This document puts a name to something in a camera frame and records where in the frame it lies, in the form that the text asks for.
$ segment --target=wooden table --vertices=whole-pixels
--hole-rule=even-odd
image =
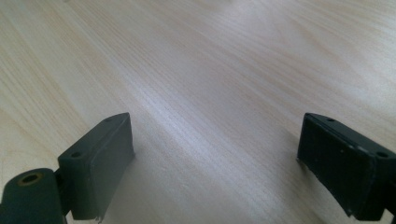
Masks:
[[[122,112],[103,223],[356,223],[299,134],[314,112],[396,150],[396,2],[0,1],[1,186]]]

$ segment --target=table surface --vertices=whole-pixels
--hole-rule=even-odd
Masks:
[[[122,112],[104,224],[356,223],[299,135],[314,112],[396,150],[396,2],[0,1],[1,186]]]

